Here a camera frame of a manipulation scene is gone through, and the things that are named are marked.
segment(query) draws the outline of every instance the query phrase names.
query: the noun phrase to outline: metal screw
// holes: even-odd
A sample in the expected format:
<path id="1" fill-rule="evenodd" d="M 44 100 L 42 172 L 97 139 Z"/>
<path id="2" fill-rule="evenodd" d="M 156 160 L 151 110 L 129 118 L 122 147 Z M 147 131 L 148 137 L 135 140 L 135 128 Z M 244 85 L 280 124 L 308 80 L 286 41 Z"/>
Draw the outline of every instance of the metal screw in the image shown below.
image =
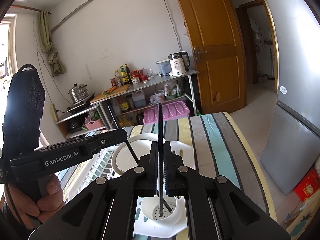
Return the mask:
<path id="1" fill-rule="evenodd" d="M 179 170 L 180 172 L 187 172 L 189 169 L 188 169 L 187 166 L 180 166 L 180 167 L 178 168 L 178 170 Z"/>
<path id="2" fill-rule="evenodd" d="M 217 182 L 223 184 L 223 183 L 227 182 L 227 179 L 224 176 L 219 176 L 219 177 L 217 177 Z"/>
<path id="3" fill-rule="evenodd" d="M 136 172 L 136 173 L 142 173 L 143 171 L 144 171 L 143 167 L 138 166 L 138 167 L 134 168 L 134 172 Z"/>
<path id="4" fill-rule="evenodd" d="M 98 185 L 105 184 L 105 182 L 106 182 L 106 178 L 104 178 L 104 177 L 99 177 L 96 179 L 96 183 Z"/>

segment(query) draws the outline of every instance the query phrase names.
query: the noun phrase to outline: door handle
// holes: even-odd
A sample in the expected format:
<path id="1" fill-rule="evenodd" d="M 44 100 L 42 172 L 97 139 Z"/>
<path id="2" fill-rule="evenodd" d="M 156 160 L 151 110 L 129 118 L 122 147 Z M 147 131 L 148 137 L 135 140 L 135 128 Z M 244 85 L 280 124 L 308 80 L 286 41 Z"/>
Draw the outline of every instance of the door handle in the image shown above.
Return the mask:
<path id="1" fill-rule="evenodd" d="M 200 51 L 199 47 L 194 47 L 194 50 L 195 50 L 195 56 L 196 56 L 196 61 L 197 63 L 200 63 L 201 62 L 201 57 L 200 55 L 201 54 L 204 54 L 204 53 L 207 53 L 207 51 Z"/>

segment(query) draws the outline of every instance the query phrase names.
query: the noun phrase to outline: cutting board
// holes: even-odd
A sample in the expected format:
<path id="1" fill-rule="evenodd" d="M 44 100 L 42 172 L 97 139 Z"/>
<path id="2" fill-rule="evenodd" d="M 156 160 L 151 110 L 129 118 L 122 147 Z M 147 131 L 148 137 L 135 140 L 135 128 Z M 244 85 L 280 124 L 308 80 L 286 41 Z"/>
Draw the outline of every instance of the cutting board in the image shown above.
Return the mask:
<path id="1" fill-rule="evenodd" d="M 115 96 L 115 95 L 124 93 L 124 92 L 126 92 L 126 91 L 129 89 L 129 87 L 130 87 L 130 84 L 129 84 L 129 85 L 124 85 L 124 86 L 118 87 L 118 88 L 116 88 L 115 91 L 113 91 L 112 94 L 107 95 L 106 97 L 105 97 L 104 95 L 102 95 L 102 93 L 100 93 L 100 94 L 96 95 L 96 96 L 94 97 L 94 99 L 92 99 L 92 100 L 90 101 L 90 103 L 94 103 L 94 102 L 100 101 L 100 100 L 102 100 L 102 99 L 105 99 L 105 98 L 108 98 L 108 97 L 113 97 L 113 96 Z"/>

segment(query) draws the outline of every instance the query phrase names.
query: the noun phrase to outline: glass cup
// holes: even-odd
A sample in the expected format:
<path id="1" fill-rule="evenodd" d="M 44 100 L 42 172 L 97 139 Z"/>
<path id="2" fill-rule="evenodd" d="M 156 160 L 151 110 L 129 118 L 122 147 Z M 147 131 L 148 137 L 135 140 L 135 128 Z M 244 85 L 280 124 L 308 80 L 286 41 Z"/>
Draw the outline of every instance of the glass cup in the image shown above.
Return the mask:
<path id="1" fill-rule="evenodd" d="M 148 79 L 154 78 L 152 68 L 146 68 L 143 70 L 144 74 L 148 76 Z"/>

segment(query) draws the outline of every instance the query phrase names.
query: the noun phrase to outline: round sticker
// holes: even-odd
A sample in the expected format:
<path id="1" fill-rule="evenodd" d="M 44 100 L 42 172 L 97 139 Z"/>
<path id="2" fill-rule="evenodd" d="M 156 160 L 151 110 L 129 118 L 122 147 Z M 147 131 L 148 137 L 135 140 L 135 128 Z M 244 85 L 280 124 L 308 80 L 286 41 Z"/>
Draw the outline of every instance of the round sticker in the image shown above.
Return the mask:
<path id="1" fill-rule="evenodd" d="M 283 94 L 286 94 L 287 93 L 287 89 L 283 86 L 280 87 L 280 92 L 283 93 Z"/>

